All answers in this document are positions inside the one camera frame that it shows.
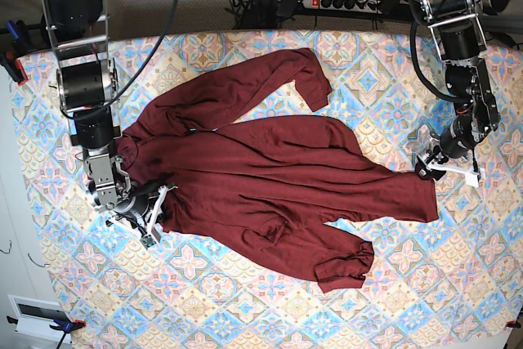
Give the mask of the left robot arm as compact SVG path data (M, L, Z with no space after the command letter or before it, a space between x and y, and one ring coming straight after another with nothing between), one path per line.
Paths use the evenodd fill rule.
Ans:
M413 15L409 33L415 74L437 98L453 104L455 118L416 158L415 172L423 180L440 180L447 172L477 187L484 175L475 148L498 129L500 115L482 53L487 41L480 21L478 0L407 0ZM445 91L422 73L418 61L418 27L430 31L445 69Z

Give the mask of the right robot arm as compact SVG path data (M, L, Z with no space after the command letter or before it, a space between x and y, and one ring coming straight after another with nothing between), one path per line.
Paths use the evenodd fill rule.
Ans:
M155 225L171 185L160 180L140 186L127 173L116 142L122 138L113 108L123 95L109 54L105 0L41 0L43 27L58 67L56 90L71 144L82 150L87 193L94 209L140 240L160 241Z

